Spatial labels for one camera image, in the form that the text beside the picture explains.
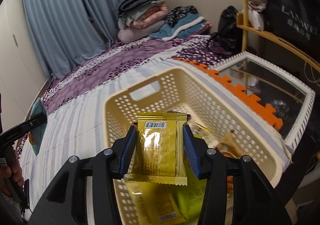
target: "purple patterned blanket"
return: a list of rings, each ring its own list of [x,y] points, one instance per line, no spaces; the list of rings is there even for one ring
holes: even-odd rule
[[[208,39],[208,36],[195,35],[185,40],[162,41],[144,38],[129,44],[118,42],[102,54],[75,67],[62,79],[53,79],[44,94],[44,106],[50,114],[71,99],[173,47],[181,47],[176,57],[209,66],[226,59],[228,56],[222,54],[224,50],[221,47],[210,46],[208,51]]]

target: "black and white patterned cloth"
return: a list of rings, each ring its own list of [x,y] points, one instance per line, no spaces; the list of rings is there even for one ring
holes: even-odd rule
[[[198,10],[193,5],[176,7],[168,13],[166,23],[172,28],[180,19],[185,18],[188,13],[197,14]]]

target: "orange foam mat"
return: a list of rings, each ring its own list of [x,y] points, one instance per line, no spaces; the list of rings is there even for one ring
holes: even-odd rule
[[[270,105],[266,104],[266,106],[262,106],[259,101],[261,100],[258,96],[255,94],[251,94],[248,96],[245,91],[245,87],[237,84],[236,86],[233,86],[231,84],[231,79],[227,76],[218,76],[219,72],[217,70],[208,70],[207,65],[204,64],[198,64],[196,61],[190,61],[188,59],[183,58],[173,58],[174,60],[184,61],[187,62],[195,67],[197,67],[199,70],[205,72],[212,78],[214,78],[216,81],[218,81],[220,84],[225,86],[229,91],[231,91],[235,96],[237,96],[239,99],[241,99],[246,105],[248,105],[254,112],[256,112],[258,115],[260,115],[265,121],[267,121],[270,125],[272,125],[277,131],[281,129],[283,126],[283,121],[281,118],[277,118],[274,113],[276,110]]]

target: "stack of folded bedding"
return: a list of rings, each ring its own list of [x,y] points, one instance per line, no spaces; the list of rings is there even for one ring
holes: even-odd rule
[[[125,0],[118,8],[118,38],[129,43],[157,32],[169,13],[165,0]]]
[[[179,6],[168,15],[165,24],[150,38],[164,41],[174,38],[185,39],[191,35],[209,33],[211,24],[198,14],[194,6]]]

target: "black bag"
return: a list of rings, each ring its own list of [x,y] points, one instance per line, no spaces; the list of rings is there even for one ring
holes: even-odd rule
[[[320,61],[320,6],[316,0],[268,0],[264,11],[276,36]]]
[[[241,51],[242,47],[242,29],[236,25],[237,9],[229,6],[225,9],[220,17],[218,32],[214,33],[207,43],[219,42],[220,46],[224,48],[227,55],[235,55]]]

